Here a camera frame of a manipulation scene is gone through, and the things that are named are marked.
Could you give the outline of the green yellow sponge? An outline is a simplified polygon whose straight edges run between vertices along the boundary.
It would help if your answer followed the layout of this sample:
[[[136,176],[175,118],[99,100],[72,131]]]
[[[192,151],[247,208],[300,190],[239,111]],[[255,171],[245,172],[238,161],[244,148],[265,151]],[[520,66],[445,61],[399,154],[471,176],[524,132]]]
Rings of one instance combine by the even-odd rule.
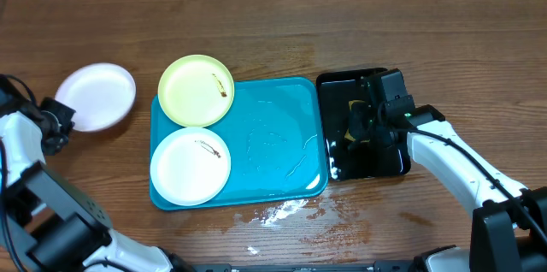
[[[348,128],[345,138],[351,142],[369,141],[369,109],[363,100],[349,101]]]

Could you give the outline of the white plate with pink rim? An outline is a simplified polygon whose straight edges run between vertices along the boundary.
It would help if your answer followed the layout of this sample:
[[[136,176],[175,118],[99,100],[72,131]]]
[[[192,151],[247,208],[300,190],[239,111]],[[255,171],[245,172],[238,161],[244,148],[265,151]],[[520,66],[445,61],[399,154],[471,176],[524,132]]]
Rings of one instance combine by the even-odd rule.
[[[74,130],[92,133],[122,121],[136,99],[136,84],[123,67],[93,63],[70,74],[57,89],[55,100],[75,111]]]

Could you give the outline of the yellow-green plate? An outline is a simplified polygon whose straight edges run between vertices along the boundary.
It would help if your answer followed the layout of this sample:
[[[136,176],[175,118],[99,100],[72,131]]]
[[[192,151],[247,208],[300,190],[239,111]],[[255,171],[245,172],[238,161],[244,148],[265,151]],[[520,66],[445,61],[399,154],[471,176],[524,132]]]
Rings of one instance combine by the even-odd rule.
[[[228,68],[206,55],[189,55],[171,63],[157,89],[163,113],[183,127],[208,127],[223,118],[235,97]]]

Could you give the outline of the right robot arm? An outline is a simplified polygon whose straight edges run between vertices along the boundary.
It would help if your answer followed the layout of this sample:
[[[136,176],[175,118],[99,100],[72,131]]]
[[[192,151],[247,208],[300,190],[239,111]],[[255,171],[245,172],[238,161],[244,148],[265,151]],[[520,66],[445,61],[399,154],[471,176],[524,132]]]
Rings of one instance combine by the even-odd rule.
[[[431,105],[349,103],[350,148],[401,148],[432,173],[472,218],[467,249],[415,257],[411,271],[544,271],[546,189],[510,179],[467,145]]]

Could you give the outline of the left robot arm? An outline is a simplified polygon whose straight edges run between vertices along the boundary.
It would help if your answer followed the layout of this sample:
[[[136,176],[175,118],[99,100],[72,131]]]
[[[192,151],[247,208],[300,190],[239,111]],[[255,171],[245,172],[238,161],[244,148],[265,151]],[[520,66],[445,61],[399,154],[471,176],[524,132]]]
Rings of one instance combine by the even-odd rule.
[[[1,77],[1,244],[19,271],[190,271],[158,246],[114,230],[105,210],[47,167],[68,143],[74,110]]]

